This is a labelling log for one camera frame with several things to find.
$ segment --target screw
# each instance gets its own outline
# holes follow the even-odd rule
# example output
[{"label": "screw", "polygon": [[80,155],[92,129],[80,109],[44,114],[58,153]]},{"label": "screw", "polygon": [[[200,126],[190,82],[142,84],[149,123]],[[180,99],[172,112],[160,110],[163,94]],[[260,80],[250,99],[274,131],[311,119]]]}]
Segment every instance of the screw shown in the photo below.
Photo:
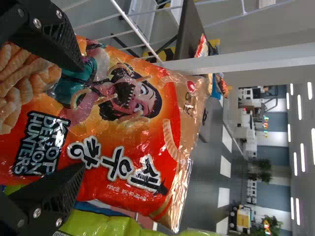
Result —
[{"label": "screw", "polygon": [[63,222],[63,220],[62,220],[61,218],[59,218],[59,219],[56,221],[56,227],[59,227],[62,222]]},{"label": "screw", "polygon": [[56,15],[58,16],[59,19],[63,17],[63,14],[59,10],[56,11]]},{"label": "screw", "polygon": [[37,208],[34,213],[33,213],[33,218],[36,219],[40,216],[41,214],[41,209],[40,208]]},{"label": "screw", "polygon": [[36,28],[38,28],[38,29],[41,28],[41,22],[39,21],[39,19],[34,18],[33,23],[34,23]]},{"label": "screw", "polygon": [[22,220],[19,221],[18,227],[20,228],[20,227],[24,226],[24,224],[25,224],[25,220],[22,219]]},{"label": "screw", "polygon": [[19,15],[20,17],[24,17],[24,11],[22,9],[18,9]]}]

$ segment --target fluorescent light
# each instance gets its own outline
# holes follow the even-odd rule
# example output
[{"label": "fluorescent light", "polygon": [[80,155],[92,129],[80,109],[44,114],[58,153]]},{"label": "fluorescent light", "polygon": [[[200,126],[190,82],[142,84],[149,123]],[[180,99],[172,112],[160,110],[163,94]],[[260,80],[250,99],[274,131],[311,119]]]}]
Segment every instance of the fluorescent light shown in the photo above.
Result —
[{"label": "fluorescent light", "polygon": [[311,82],[307,83],[307,91],[309,94],[309,100],[311,100],[313,98],[313,90],[312,90],[312,83]]},{"label": "fluorescent light", "polygon": [[299,120],[302,119],[301,95],[297,95],[297,109],[299,113]]},{"label": "fluorescent light", "polygon": [[286,108],[289,110],[290,109],[290,101],[289,101],[289,93],[286,93]]},{"label": "fluorescent light", "polygon": [[290,84],[290,93],[291,93],[291,96],[293,96],[293,84]]},{"label": "fluorescent light", "polygon": [[313,147],[313,160],[315,165],[315,129],[312,129],[312,147]]},{"label": "fluorescent light", "polygon": [[293,161],[294,161],[294,175],[297,176],[297,159],[296,159],[296,152],[293,154]]},{"label": "fluorescent light", "polygon": [[294,200],[291,198],[291,219],[294,220]]},{"label": "fluorescent light", "polygon": [[290,124],[287,124],[287,139],[289,143],[291,143],[291,126]]},{"label": "fluorescent light", "polygon": [[295,199],[296,203],[295,203],[295,207],[296,207],[296,223],[297,225],[300,225],[300,203],[299,203],[299,199]]},{"label": "fluorescent light", "polygon": [[302,171],[305,172],[304,144],[301,144],[301,166]]}]

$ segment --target character face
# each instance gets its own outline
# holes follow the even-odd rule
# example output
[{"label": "character face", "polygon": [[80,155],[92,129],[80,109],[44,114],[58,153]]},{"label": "character face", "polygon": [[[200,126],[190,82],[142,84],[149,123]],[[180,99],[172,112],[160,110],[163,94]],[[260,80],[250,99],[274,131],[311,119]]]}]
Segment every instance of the character face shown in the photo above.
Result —
[{"label": "character face", "polygon": [[115,84],[118,97],[112,100],[113,108],[120,112],[133,114],[142,110],[148,115],[156,100],[155,92],[143,82],[137,82],[129,76],[119,79]]}]

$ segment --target white railing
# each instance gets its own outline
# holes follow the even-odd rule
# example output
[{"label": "white railing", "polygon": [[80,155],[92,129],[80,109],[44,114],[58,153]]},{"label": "white railing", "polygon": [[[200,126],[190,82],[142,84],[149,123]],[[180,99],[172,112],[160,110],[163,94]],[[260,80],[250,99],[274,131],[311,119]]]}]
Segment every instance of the white railing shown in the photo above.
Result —
[{"label": "white railing", "polygon": [[[79,6],[81,4],[84,4],[84,3],[88,2],[88,1],[90,1],[90,0],[78,1],[78,2],[76,2],[76,3],[74,3],[74,4],[70,5],[70,6],[64,7],[62,10],[63,11],[68,11],[69,9],[77,7],[77,6]],[[164,2],[164,3],[162,3],[162,4],[165,4],[165,3],[168,3],[168,2],[172,2],[172,1],[173,0],[168,0],[168,1]],[[228,0],[205,0],[205,1],[196,2],[195,5],[198,6],[198,5],[205,5],[205,4],[217,3],[217,2],[223,2],[223,1],[228,1]],[[240,15],[236,15],[236,16],[232,16],[232,17],[226,18],[224,20],[216,21],[216,22],[204,25],[203,27],[204,28],[213,27],[215,25],[219,25],[219,24],[222,24],[224,22],[228,22],[228,21],[231,21],[231,20],[235,20],[235,19],[247,16],[247,15],[250,15],[250,14],[254,14],[254,13],[257,13],[257,12],[260,12],[260,11],[264,11],[264,10],[270,9],[272,7],[281,6],[281,5],[293,2],[295,0],[285,0],[285,1],[282,1],[282,2],[279,2],[279,3],[273,4],[273,5],[269,5],[269,6],[266,6],[266,7],[263,7],[263,8],[259,8],[259,9],[256,9],[256,10],[252,10],[252,11],[249,11],[249,12],[247,12],[245,10],[244,0],[240,0],[240,1],[241,1],[241,4],[242,4],[242,13]],[[173,9],[182,8],[183,6],[179,5],[179,6],[173,6],[173,7],[166,7],[166,8],[162,8],[162,9],[156,9],[156,10],[152,10],[152,11],[145,11],[145,12],[137,12],[137,13],[125,14],[125,12],[119,7],[119,5],[116,3],[115,0],[111,0],[111,2],[114,5],[114,7],[118,10],[119,13],[116,13],[116,14],[113,14],[113,15],[110,15],[110,16],[107,16],[107,17],[104,17],[104,18],[101,18],[101,19],[98,19],[98,20],[95,20],[95,21],[83,24],[83,25],[80,25],[80,26],[77,26],[77,27],[75,27],[73,29],[74,30],[82,29],[82,28],[89,27],[89,26],[92,26],[94,24],[97,24],[97,23],[100,23],[100,22],[103,22],[103,21],[106,21],[106,20],[109,20],[109,19],[112,19],[112,18],[115,18],[115,17],[118,17],[118,16],[122,16],[126,20],[126,22],[130,25],[131,30],[127,30],[125,32],[120,32],[120,33],[113,34],[113,35],[110,35],[110,36],[98,38],[96,40],[109,39],[109,38],[116,37],[116,36],[119,36],[119,35],[124,35],[124,34],[128,34],[128,33],[134,32],[134,33],[137,34],[137,36],[141,39],[141,41],[143,43],[142,44],[138,44],[138,45],[134,45],[134,46],[130,46],[130,47],[121,48],[120,50],[128,50],[128,49],[132,49],[132,48],[138,48],[138,47],[146,46],[150,50],[150,52],[153,54],[153,56],[144,57],[142,59],[156,58],[161,64],[163,64],[163,61],[155,53],[155,51],[151,47],[151,45],[158,44],[158,43],[161,43],[163,41],[170,40],[173,37],[170,37],[170,38],[158,41],[158,42],[149,43],[148,40],[146,39],[146,37],[141,32],[141,30],[139,29],[139,27],[134,24],[134,22],[130,19],[130,17],[137,16],[137,15],[144,15],[144,14],[152,14],[152,13],[162,12],[162,11],[171,11]]]}]

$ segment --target character hair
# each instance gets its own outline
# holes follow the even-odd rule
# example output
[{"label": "character hair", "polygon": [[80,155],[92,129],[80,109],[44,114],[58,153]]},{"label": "character hair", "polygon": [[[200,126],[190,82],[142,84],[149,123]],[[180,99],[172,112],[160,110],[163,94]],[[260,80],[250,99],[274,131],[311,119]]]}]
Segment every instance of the character hair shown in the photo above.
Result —
[{"label": "character hair", "polygon": [[[135,80],[142,78],[142,76],[140,74],[133,71],[133,69],[130,65],[128,65],[128,64],[125,64],[125,65],[128,66],[129,69],[132,70],[132,73],[129,74],[128,71],[124,68],[116,68],[111,73],[111,75],[113,75],[113,78],[111,79],[112,83],[117,82],[119,79],[121,79],[125,76],[129,76]],[[151,88],[155,92],[156,100],[154,102],[152,111],[145,116],[148,118],[154,118],[159,114],[159,112],[162,108],[161,95],[160,95],[159,91],[153,85],[151,85],[148,81],[143,81],[142,83],[144,83],[147,87]],[[104,120],[116,120],[116,119],[121,118],[123,116],[129,115],[129,114],[115,110],[113,108],[113,104],[111,101],[101,103],[98,106],[99,106],[99,115]]]}]

